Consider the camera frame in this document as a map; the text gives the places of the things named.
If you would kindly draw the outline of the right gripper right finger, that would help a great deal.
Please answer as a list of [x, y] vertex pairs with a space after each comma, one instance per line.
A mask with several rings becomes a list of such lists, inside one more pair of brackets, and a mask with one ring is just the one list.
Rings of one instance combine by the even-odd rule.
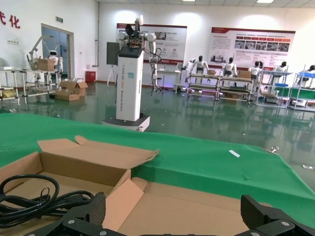
[[241, 236], [315, 236], [314, 228], [297, 222], [281, 209], [260, 204], [250, 195], [241, 196], [240, 210], [248, 227]]

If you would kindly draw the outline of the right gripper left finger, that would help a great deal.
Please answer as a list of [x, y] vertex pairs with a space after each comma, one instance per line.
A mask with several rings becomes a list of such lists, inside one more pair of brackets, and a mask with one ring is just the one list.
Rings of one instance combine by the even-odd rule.
[[58, 221], [41, 227], [26, 236], [120, 236], [119, 232], [104, 229], [106, 197], [97, 193], [90, 203], [71, 208]]

